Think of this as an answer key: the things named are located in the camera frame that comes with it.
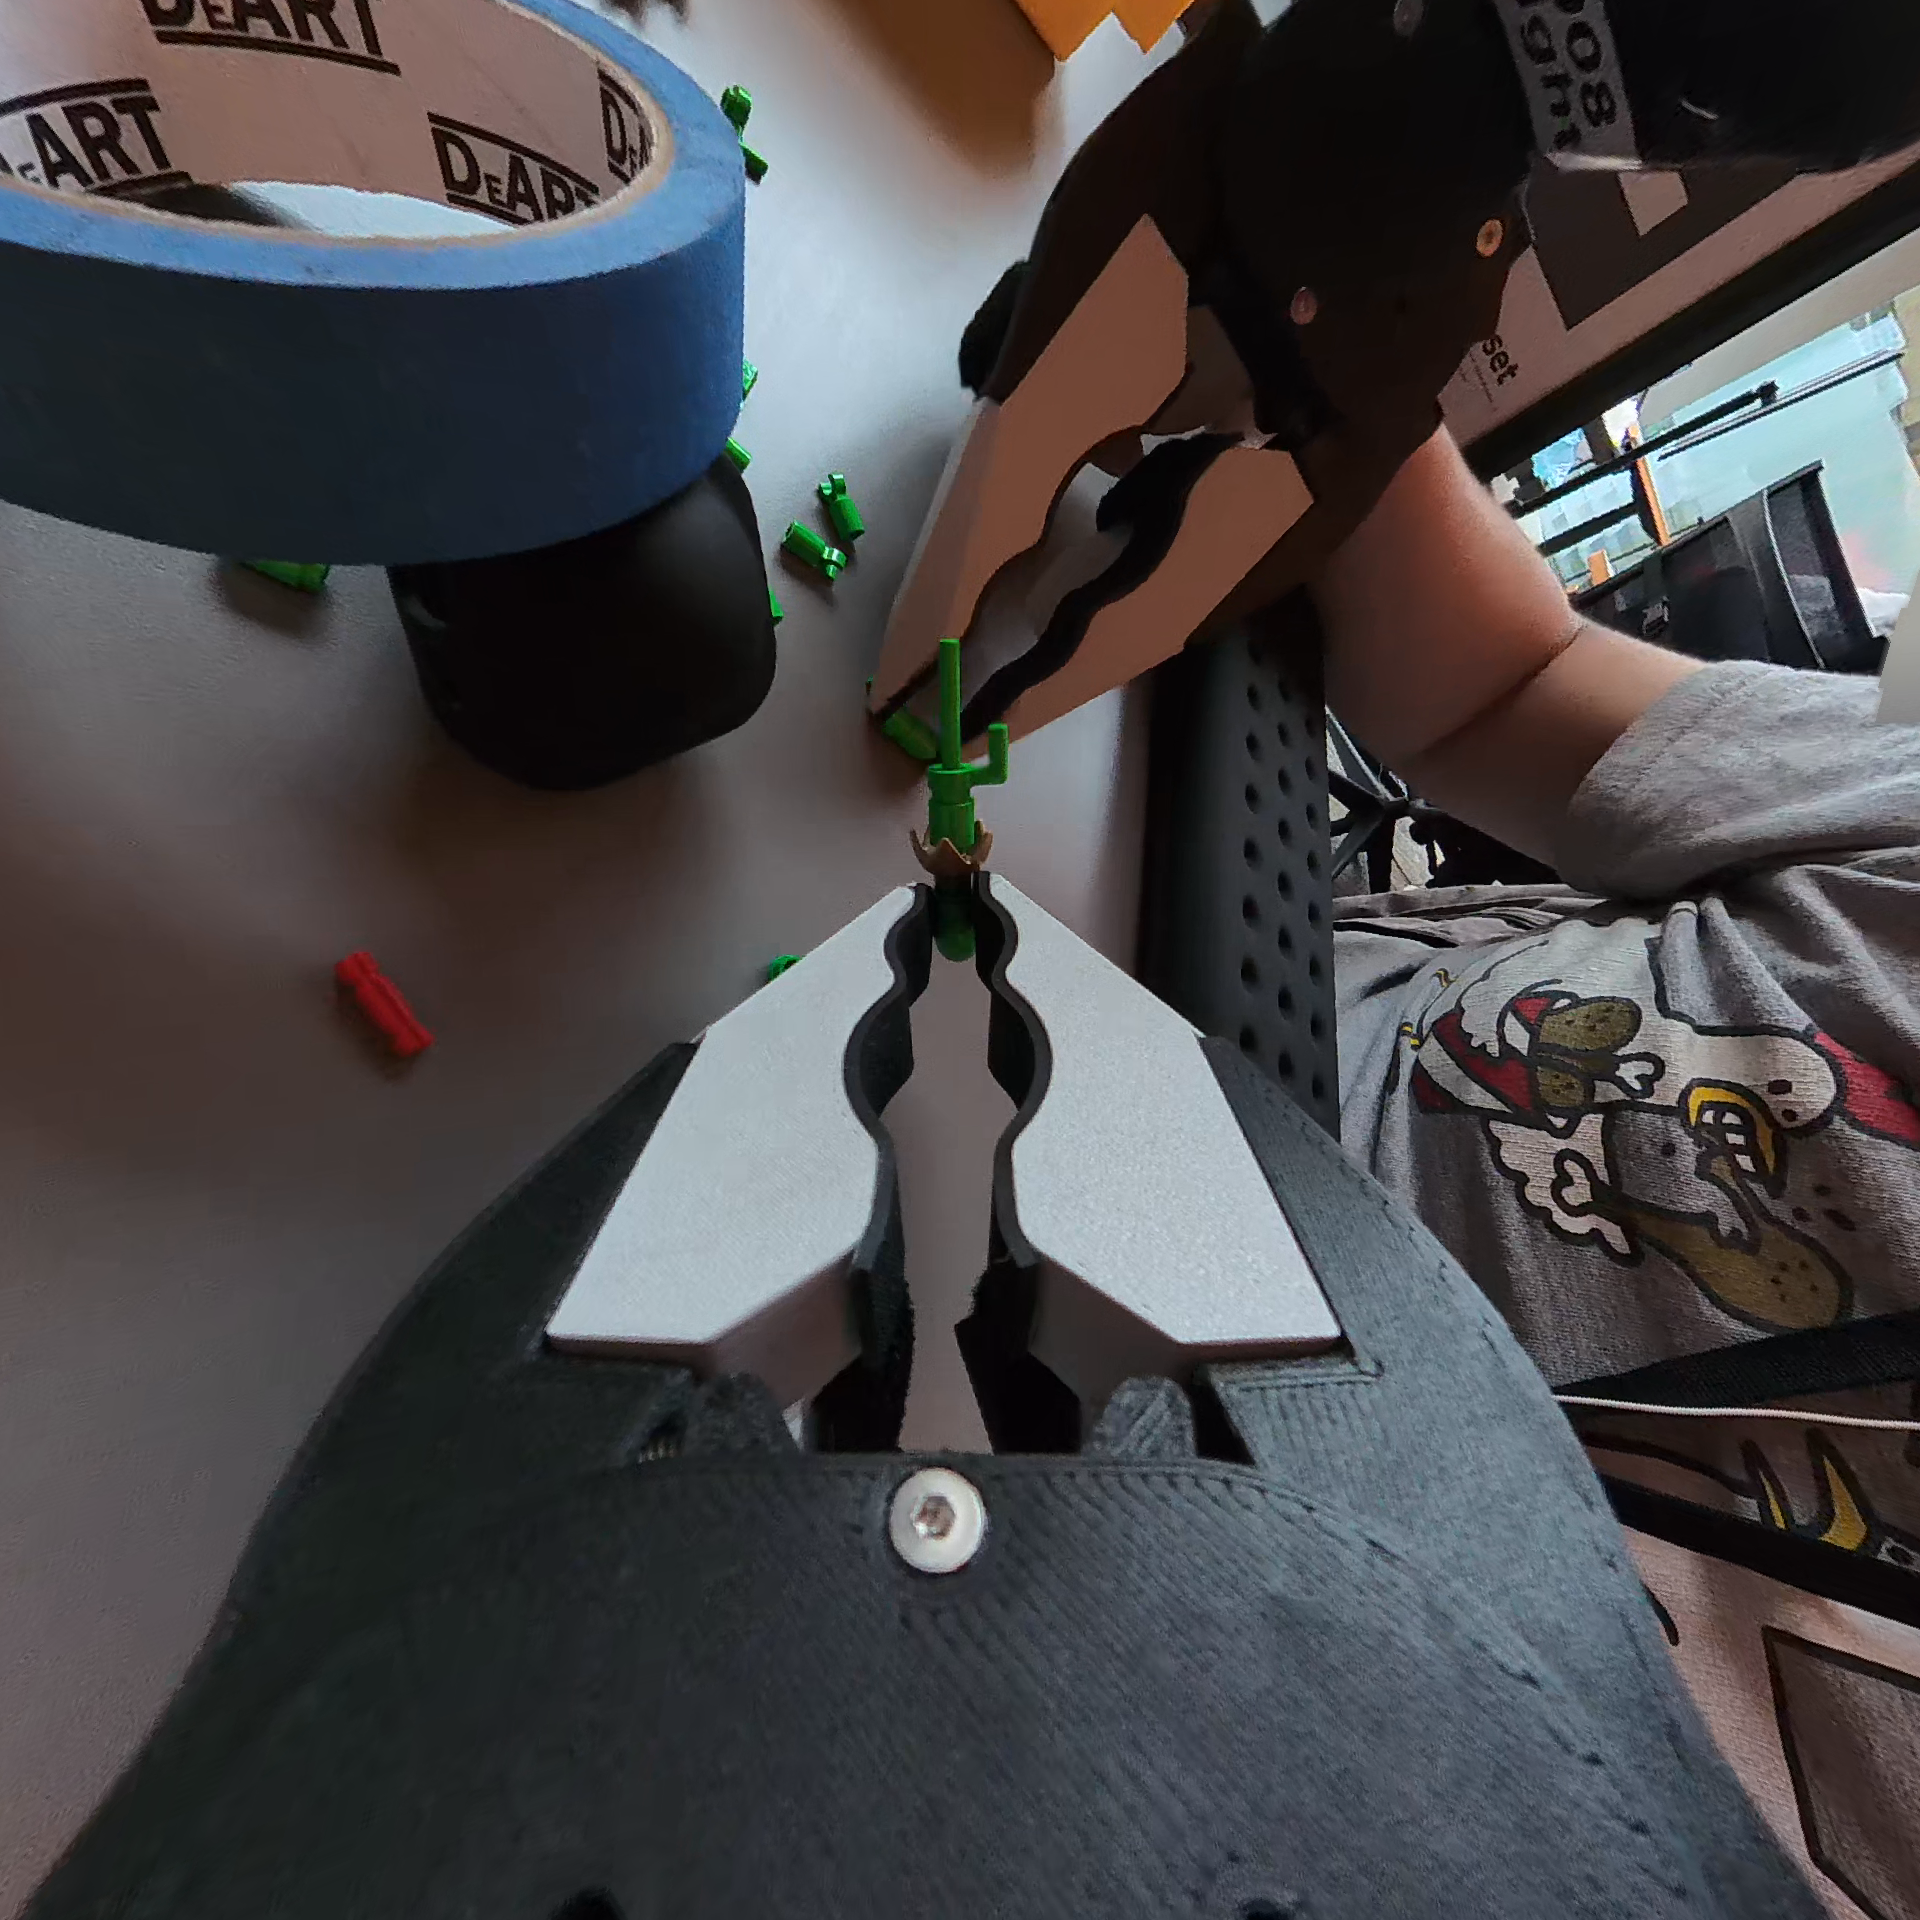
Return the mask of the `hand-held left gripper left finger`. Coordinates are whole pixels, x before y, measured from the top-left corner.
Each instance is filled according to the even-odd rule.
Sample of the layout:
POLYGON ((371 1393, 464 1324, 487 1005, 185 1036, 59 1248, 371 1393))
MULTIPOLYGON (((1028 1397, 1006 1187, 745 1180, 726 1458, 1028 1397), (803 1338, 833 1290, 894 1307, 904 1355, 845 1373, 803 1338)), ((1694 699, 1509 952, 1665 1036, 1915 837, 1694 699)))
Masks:
POLYGON ((921 892, 899 888, 709 1025, 545 1341, 753 1376, 821 1449, 896 1449, 915 1309, 881 1116, 919 994, 921 892))

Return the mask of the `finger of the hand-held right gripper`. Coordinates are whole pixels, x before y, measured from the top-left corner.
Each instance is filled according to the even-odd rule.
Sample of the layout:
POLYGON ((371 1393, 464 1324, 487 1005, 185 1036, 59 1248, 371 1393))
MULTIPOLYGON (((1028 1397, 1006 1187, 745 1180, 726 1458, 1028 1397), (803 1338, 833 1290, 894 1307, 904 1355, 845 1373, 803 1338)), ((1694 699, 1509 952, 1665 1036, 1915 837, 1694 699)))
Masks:
POLYGON ((1006 400, 981 400, 907 562, 871 678, 896 706, 966 638, 993 578, 1037 546, 1092 449, 1141 430, 1185 378, 1189 278, 1143 216, 1006 400))
POLYGON ((1233 435, 1092 450, 1048 521, 993 561, 968 621, 943 620, 963 740, 1028 736, 1167 661, 1309 506, 1292 456, 1233 435))

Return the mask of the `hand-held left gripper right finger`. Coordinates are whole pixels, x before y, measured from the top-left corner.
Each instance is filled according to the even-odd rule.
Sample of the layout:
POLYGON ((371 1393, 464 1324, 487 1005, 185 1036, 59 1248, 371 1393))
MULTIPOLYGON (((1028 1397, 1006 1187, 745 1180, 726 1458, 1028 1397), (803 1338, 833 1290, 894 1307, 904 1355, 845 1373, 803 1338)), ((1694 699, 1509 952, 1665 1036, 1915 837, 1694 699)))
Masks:
POLYGON ((1337 1355, 1203 1034, 1000 877, 975 885, 974 928, 1012 1116, 956 1340, 991 1449, 1076 1451, 1136 1379, 1337 1355))

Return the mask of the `green lego stem assembly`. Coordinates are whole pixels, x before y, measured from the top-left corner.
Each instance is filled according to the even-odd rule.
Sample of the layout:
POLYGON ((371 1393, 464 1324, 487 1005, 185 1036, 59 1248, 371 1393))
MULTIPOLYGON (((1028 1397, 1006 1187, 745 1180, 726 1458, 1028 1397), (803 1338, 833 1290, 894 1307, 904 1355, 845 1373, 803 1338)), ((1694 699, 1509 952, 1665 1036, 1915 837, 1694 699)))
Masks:
POLYGON ((939 640, 939 726, 935 757, 926 769, 926 829, 915 834, 915 852, 932 888, 932 942, 941 957, 959 965, 975 952, 975 882, 991 852, 991 832, 975 818, 974 794, 982 785, 1006 785, 1011 734, 1003 723, 987 725, 987 760, 964 755, 963 643, 939 640))

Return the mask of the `person's right forearm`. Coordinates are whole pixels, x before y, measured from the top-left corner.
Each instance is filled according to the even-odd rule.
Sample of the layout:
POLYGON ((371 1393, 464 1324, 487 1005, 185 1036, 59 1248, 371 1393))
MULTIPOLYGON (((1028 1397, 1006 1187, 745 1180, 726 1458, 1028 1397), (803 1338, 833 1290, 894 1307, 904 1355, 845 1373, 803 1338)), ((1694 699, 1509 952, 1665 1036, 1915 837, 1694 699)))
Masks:
POLYGON ((1548 862, 1597 760, 1576 721, 1606 635, 1438 427, 1312 580, 1327 699, 1412 794, 1548 862))

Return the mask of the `red lego piece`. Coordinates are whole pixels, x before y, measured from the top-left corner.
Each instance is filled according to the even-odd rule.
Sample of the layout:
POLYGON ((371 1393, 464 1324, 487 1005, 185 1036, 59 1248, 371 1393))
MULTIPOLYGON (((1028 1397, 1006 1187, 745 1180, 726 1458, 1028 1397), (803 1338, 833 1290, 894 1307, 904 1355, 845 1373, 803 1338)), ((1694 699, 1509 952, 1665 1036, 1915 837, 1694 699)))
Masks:
POLYGON ((335 992, 355 1011, 387 1057, 412 1062, 432 1050, 435 1036, 371 952, 349 952, 333 969, 335 992))

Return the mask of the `perforated dark metal panel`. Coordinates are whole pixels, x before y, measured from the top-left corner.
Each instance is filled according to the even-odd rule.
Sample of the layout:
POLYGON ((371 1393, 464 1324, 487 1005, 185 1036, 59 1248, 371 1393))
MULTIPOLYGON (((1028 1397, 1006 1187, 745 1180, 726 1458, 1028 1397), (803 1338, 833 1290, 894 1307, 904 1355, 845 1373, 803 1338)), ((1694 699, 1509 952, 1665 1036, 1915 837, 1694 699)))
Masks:
POLYGON ((1155 673, 1136 974, 1337 1136, 1319 645, 1295 593, 1155 673))

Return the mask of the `yellow box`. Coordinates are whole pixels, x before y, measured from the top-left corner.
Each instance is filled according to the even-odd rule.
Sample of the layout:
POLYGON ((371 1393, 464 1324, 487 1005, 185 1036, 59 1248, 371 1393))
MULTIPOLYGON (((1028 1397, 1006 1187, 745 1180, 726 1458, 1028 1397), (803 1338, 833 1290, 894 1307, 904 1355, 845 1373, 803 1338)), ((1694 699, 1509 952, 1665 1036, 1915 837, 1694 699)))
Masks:
POLYGON ((1141 50, 1151 53, 1195 3, 1054 3, 1020 0, 1017 11, 1039 37, 1056 65, 1071 59, 1107 24, 1141 50))

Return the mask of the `black rounded object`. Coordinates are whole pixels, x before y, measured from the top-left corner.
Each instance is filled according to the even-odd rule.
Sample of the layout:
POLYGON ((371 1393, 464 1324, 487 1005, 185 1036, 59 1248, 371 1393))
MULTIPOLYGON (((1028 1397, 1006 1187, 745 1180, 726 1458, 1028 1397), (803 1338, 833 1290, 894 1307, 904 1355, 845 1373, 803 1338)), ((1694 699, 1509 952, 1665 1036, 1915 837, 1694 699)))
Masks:
POLYGON ((580 792, 745 725, 777 674, 752 496, 729 456, 598 532, 389 570, 423 702, 488 770, 580 792))

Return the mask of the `person in grey t-shirt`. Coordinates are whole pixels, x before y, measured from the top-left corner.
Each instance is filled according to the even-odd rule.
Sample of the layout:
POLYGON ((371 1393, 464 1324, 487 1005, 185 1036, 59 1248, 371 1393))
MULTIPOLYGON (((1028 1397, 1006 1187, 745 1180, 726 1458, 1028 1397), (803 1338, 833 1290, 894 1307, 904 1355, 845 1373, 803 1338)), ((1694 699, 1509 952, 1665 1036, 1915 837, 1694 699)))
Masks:
POLYGON ((1915 729, 1705 665, 1559 885, 1335 906, 1339 1126, 1542 1376, 1915 1422, 1915 729))

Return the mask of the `black mesh chair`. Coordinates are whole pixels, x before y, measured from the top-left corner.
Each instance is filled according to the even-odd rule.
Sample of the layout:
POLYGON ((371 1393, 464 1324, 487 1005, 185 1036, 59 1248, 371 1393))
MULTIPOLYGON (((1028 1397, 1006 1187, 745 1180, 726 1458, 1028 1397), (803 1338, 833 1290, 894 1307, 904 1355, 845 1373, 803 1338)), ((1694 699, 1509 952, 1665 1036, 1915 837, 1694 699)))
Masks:
POLYGON ((1824 465, 1740 500, 1606 584, 1572 595, 1583 617, 1694 661, 1761 661, 1873 678, 1872 629, 1822 486, 1824 465))

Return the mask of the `blue tape roll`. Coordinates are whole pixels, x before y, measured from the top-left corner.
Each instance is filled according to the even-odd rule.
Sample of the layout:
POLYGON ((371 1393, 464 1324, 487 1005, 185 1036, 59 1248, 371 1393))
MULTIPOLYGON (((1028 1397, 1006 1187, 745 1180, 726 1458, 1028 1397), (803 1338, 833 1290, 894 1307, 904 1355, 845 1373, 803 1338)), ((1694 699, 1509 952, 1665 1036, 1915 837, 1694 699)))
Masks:
POLYGON ((645 513, 741 406, 743 164, 579 5, 5 5, 5 500, 345 564, 645 513))

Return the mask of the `person's beige shorts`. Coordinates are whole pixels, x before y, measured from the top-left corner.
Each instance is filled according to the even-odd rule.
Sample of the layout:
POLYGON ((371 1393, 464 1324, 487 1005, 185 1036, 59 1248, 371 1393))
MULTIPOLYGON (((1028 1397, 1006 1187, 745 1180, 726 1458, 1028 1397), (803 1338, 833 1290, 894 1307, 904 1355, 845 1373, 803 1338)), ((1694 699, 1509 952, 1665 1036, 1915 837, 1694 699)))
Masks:
POLYGON ((1721 1755, 1828 1915, 1918 1915, 1918 1634, 1630 1530, 1721 1755))

